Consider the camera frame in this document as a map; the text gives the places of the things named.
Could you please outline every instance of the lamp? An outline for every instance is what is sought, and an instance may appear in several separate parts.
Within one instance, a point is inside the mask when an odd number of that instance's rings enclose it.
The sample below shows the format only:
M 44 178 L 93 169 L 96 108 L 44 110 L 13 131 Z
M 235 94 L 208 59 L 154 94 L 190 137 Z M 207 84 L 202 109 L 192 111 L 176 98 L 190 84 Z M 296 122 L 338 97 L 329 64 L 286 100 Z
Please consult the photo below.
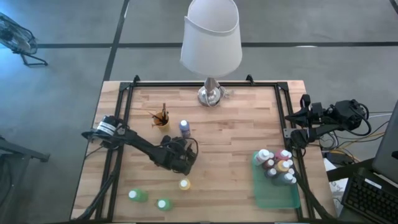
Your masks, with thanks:
M 216 106 L 225 94 L 215 78 L 237 69 L 242 61 L 239 12 L 232 0 L 193 0 L 185 16 L 180 62 L 207 77 L 199 89 L 202 105 Z

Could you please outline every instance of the green tray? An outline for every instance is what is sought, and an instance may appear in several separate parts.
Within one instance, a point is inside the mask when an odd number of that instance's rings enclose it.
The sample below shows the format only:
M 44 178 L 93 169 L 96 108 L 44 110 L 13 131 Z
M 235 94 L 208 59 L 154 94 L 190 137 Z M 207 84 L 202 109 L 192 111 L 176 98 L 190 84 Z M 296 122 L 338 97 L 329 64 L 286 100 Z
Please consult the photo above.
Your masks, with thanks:
M 265 177 L 262 166 L 252 163 L 254 198 L 260 208 L 299 208 L 300 196 L 297 184 L 275 186 L 272 179 Z

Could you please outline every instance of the white lampshade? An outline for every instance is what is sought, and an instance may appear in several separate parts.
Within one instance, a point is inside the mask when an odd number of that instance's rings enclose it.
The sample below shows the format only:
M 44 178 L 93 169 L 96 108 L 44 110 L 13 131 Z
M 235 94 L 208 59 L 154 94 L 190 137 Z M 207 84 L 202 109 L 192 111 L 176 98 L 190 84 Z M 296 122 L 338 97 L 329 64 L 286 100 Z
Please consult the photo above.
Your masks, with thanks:
M 181 63 L 206 77 L 225 76 L 242 61 L 239 12 L 232 0 L 193 0 L 185 16 Z

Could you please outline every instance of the small bottle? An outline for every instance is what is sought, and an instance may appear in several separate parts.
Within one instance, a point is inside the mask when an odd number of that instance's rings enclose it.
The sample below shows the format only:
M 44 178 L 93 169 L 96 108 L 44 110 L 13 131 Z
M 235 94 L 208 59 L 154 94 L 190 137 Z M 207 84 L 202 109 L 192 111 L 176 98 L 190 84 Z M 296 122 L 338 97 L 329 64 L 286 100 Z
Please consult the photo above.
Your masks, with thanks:
M 168 210 L 171 210 L 173 208 L 173 205 L 172 205 L 171 201 L 169 199 L 167 199 L 167 198 L 159 199 L 156 202 L 156 206 L 161 211 L 168 211 Z
M 291 159 L 288 159 L 288 160 L 287 160 L 287 162 L 289 163 L 289 165 L 290 165 L 290 166 L 292 166 L 292 165 L 293 165 L 293 160 L 291 160 Z
M 135 202 L 146 202 L 148 200 L 148 193 L 141 189 L 132 189 L 129 192 L 129 198 Z
M 294 175 L 294 170 L 292 168 L 290 168 L 287 172 Z
M 275 154 L 273 152 L 269 152 L 269 159 L 274 159 L 275 158 Z
M 184 178 L 180 181 L 180 184 L 178 186 L 181 190 L 188 190 L 191 187 L 191 183 L 188 178 Z
M 275 162 L 272 159 L 269 159 L 262 163 L 262 168 L 270 169 L 270 168 L 273 168 L 274 165 L 275 165 Z
M 290 184 L 295 184 L 297 183 L 297 179 L 295 177 L 292 178 L 292 181 L 290 182 Z
M 274 185 L 286 185 L 292 183 L 293 175 L 290 173 L 279 174 L 277 178 L 273 179 Z
M 277 161 L 281 160 L 288 160 L 289 159 L 289 152 L 285 149 L 280 149 L 275 153 L 275 158 Z
M 271 178 L 271 177 L 275 177 L 276 173 L 277 173 L 276 170 L 274 168 L 271 168 L 271 169 L 265 171 L 264 175 L 268 178 Z
M 180 131 L 183 138 L 189 138 L 191 136 L 189 122 L 187 120 L 182 120 L 180 122 Z
M 287 172 L 290 168 L 289 163 L 287 161 L 279 161 L 275 167 L 278 172 Z
M 267 149 L 261 149 L 253 158 L 253 164 L 259 166 L 268 159 L 269 159 L 269 151 Z

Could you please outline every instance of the computer monitor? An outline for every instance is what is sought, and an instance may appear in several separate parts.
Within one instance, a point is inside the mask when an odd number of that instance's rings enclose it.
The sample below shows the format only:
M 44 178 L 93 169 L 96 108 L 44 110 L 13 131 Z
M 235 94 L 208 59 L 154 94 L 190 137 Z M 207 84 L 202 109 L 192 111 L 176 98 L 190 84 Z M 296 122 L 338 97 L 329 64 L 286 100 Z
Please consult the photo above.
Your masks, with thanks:
M 377 173 L 398 184 L 398 101 L 372 167 Z

